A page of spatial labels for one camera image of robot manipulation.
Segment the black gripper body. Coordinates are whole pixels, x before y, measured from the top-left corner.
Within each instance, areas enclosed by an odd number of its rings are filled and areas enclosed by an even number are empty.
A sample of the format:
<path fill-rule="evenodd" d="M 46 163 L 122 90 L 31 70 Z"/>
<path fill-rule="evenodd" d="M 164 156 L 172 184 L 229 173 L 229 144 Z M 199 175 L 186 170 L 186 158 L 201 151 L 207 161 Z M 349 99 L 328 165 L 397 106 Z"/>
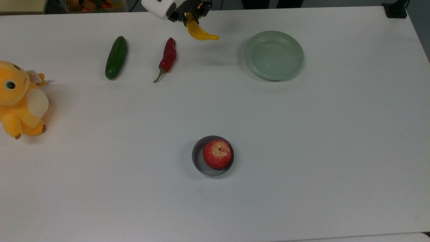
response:
<path fill-rule="evenodd" d="M 197 7 L 200 3 L 212 3 L 212 0 L 171 0 L 167 4 L 167 19 L 171 22 L 182 22 L 182 14 L 190 13 L 192 20 L 199 22 Z"/>

